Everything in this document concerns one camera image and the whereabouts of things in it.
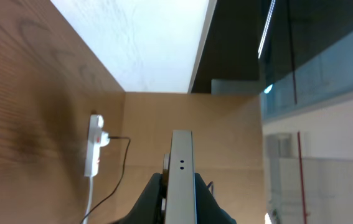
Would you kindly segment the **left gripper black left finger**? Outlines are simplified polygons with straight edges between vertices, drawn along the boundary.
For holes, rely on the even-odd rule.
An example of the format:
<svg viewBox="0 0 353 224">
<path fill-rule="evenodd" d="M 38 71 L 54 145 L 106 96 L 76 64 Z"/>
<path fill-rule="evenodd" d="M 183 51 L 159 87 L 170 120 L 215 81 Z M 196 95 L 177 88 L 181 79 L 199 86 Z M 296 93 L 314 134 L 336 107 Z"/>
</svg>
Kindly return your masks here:
<svg viewBox="0 0 353 224">
<path fill-rule="evenodd" d="M 162 175 L 154 173 L 131 211 L 109 224 L 161 224 Z"/>
</svg>

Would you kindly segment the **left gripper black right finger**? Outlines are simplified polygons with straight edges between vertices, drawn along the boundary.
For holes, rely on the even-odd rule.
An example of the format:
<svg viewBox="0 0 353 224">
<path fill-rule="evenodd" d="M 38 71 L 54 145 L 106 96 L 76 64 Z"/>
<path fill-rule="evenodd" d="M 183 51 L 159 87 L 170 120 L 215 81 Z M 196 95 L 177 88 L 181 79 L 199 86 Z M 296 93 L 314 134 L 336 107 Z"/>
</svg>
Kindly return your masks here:
<svg viewBox="0 0 353 224">
<path fill-rule="evenodd" d="M 237 224 L 219 207 L 199 173 L 195 173 L 195 197 L 198 224 Z"/>
</svg>

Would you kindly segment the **Samsung Galaxy smartphone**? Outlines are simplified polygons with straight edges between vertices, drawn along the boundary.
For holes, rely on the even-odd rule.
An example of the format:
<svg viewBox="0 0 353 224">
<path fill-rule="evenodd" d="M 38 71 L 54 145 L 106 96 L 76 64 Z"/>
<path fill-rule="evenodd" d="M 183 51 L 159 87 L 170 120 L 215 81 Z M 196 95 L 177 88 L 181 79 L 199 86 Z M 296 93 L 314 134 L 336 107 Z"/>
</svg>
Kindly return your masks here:
<svg viewBox="0 0 353 224">
<path fill-rule="evenodd" d="M 168 167 L 165 224 L 196 224 L 192 132 L 174 130 Z"/>
</svg>

